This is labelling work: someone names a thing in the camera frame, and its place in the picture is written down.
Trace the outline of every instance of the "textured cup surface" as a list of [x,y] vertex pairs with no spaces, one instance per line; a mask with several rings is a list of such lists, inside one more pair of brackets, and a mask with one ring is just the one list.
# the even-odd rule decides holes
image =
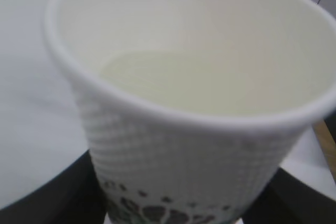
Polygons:
[[[309,0],[50,0],[46,45],[74,90],[111,219],[234,223],[302,132],[334,109],[335,31]],[[112,55],[221,54],[232,41],[256,58],[265,48],[270,57],[304,50],[327,88],[277,114],[211,116],[152,104],[99,78]],[[266,70],[261,64],[265,78]]]

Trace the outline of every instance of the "cup rim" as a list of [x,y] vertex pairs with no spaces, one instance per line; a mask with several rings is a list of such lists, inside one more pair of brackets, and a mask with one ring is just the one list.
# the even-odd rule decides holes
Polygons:
[[[336,34],[336,20],[311,0],[299,0],[317,11]],[[202,115],[154,104],[124,92],[81,66],[65,46],[57,29],[57,10],[63,0],[49,0],[43,23],[44,40],[52,60],[68,79],[85,88],[104,104],[143,122],[187,132],[228,133],[283,131],[307,127],[323,119],[336,107],[336,82],[318,98],[293,109],[251,116]]]

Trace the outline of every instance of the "white surface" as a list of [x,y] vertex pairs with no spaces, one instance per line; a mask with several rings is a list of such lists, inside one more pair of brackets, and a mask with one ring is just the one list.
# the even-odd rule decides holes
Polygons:
[[[7,80],[0,79],[4,90],[0,93],[0,208],[56,176],[86,150],[68,87],[50,65],[41,42],[45,2],[0,0],[0,60],[6,59],[0,77],[5,73],[15,83],[8,86]],[[36,80],[35,87],[30,87],[31,79]],[[24,113],[5,102],[15,102]],[[33,111],[37,104],[44,105],[40,119],[36,119],[40,113]],[[283,167],[335,199],[336,187],[321,149],[312,131],[306,136]]]

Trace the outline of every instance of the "dark spots pattern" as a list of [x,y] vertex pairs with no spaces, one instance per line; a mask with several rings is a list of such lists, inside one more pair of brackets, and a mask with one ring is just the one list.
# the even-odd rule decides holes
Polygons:
[[115,184],[115,182],[113,181],[105,181],[102,183],[103,187],[106,188],[106,189],[116,189],[117,186]]
[[191,224],[207,224],[210,221],[213,221],[214,219],[215,216],[213,215],[207,215],[207,216],[194,215]]
[[119,187],[122,191],[127,191],[127,188],[123,184],[120,184]]
[[133,214],[137,214],[137,215],[140,213],[139,205],[136,204],[135,202],[131,201],[130,199],[121,198],[120,203],[129,212],[131,212]]
[[230,208],[231,208],[231,206],[224,206],[224,207],[223,207],[223,210],[224,210],[224,211],[227,211],[227,210],[229,210]]
[[150,221],[160,223],[166,209],[161,206],[148,206],[142,209],[143,215]]
[[165,197],[162,197],[161,198],[161,201],[164,202],[164,203],[171,203],[173,202],[171,198],[165,196]]
[[[124,184],[116,184],[113,181],[107,180],[101,183],[103,188],[121,190],[123,192],[128,191]],[[138,195],[142,198],[148,197],[149,194],[142,190],[138,190]],[[107,200],[107,209],[110,218],[115,222],[115,224],[209,224],[216,218],[213,215],[200,215],[195,214],[189,216],[188,214],[178,211],[176,209],[169,209],[166,206],[144,206],[140,207],[136,202],[121,197],[120,201]],[[173,202],[173,199],[164,196],[161,198],[161,202],[169,204]],[[186,204],[190,208],[199,207],[198,203],[191,201]],[[201,209],[212,210],[217,209],[217,204],[211,204],[208,206],[201,206]],[[247,207],[234,208],[230,205],[225,205],[222,207],[223,211],[230,210],[230,214],[235,218],[241,216],[241,214],[247,209]],[[226,220],[220,224],[229,224],[233,220]]]
[[148,196],[147,193],[145,193],[144,191],[141,191],[141,190],[139,190],[138,193],[141,197],[147,197]]
[[177,210],[170,210],[169,217],[165,224],[185,224],[189,221],[189,216]]

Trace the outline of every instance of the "printed pattern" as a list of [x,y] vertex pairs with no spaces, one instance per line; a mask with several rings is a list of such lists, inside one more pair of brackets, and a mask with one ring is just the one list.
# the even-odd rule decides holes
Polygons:
[[232,223],[300,135],[171,132],[119,116],[85,93],[75,97],[110,217],[121,224]]

